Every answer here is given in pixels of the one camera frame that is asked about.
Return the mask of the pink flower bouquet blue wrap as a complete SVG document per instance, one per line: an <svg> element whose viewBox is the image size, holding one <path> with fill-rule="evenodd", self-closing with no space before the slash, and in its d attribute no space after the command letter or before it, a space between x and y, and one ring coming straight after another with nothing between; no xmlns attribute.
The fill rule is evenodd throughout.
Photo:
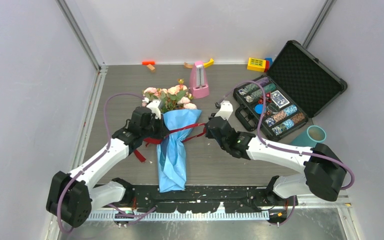
<svg viewBox="0 0 384 240"><path fill-rule="evenodd" d="M202 111L191 102L192 94L183 79L170 88L148 87L142 91L148 100L162 102L161 113L169 135L156 147L159 191L182 191L187 182L186 148L184 141L194 127Z"/></svg>

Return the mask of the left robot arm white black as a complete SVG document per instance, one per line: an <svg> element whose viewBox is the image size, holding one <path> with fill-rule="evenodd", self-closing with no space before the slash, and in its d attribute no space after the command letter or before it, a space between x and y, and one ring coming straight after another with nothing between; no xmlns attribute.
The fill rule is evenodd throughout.
<svg viewBox="0 0 384 240"><path fill-rule="evenodd" d="M46 210L73 228L81 226L95 209L118 203L128 207L135 198L134 187L121 178L97 186L98 181L146 139L162 140L169 130L161 114L162 103L152 100L137 107L121 129L92 158L68 173L57 172L50 185Z"/></svg>

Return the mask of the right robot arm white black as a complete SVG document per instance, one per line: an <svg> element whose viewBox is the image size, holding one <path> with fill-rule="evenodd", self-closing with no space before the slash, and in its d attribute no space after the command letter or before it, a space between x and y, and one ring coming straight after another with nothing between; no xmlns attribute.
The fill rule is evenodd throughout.
<svg viewBox="0 0 384 240"><path fill-rule="evenodd" d="M253 133L231 127L228 119L232 113L232 104L223 101L205 125L206 138L216 140L220 148L234 158L265 161L297 172L272 177L263 194L268 203L279 205L290 197L305 194L329 202L338 199L349 170L327 145L302 147L261 140Z"/></svg>

